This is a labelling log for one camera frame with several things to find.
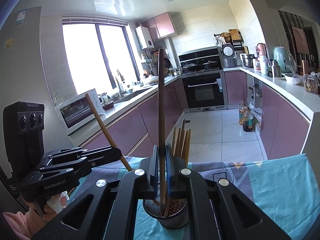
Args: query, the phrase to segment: microwave oven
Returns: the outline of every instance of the microwave oven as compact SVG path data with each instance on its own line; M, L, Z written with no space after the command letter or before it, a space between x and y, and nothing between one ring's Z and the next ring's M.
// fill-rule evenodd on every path
M85 97L85 94L87 93L97 109L98 114L104 112L95 89L91 89L81 95L77 95L64 101L58 107L57 114L67 135L94 119L94 114Z

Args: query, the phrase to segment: cooking oil bottle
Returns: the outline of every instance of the cooking oil bottle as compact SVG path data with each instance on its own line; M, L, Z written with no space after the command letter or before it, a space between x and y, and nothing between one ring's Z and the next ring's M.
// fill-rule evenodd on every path
M253 125L253 114L250 111L250 108L247 107L243 114L243 125L242 128L245 132L251 132Z
M245 112L245 103L240 104L241 108L239 109L239 124L243 125L243 113Z

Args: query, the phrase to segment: mesh utensil cup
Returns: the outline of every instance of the mesh utensil cup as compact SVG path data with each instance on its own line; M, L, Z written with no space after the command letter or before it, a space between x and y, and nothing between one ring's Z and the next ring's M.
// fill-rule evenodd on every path
M156 200L158 201L158 203L160 203L160 184L158 184L158 194ZM181 200L178 212L167 217L161 216L160 205L158 206L153 200L144 199L142 202L143 208L146 211L146 213L150 217L157 219L160 222L160 224L165 228L179 229L183 228L189 223L187 199Z

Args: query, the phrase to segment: metal screw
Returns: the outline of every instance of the metal screw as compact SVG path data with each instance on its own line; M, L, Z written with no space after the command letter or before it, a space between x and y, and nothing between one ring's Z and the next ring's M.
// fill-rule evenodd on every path
M191 173L191 170L189 170L189 169L187 169L187 168L184 168L184 169L182 169L180 172L181 172L181 174L183 174L183 175L189 175L189 174Z
M134 171L134 174L136 174L137 176L141 176L144 174L144 170L143 169L136 169Z
M97 187L103 187L103 186L105 186L106 184L107 184L107 182L106 182L105 179L99 179L99 180L97 180L97 182L96 182Z
M219 179L219 184L225 187L229 185L229 181L227 179Z

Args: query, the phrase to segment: wooden cutting board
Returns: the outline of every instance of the wooden cutting board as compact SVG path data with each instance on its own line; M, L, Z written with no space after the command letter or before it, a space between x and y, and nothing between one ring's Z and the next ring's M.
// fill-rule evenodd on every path
M237 29L231 29L231 30L229 30L229 33L230 33L231 39L233 41L241 41L242 40L240 32Z

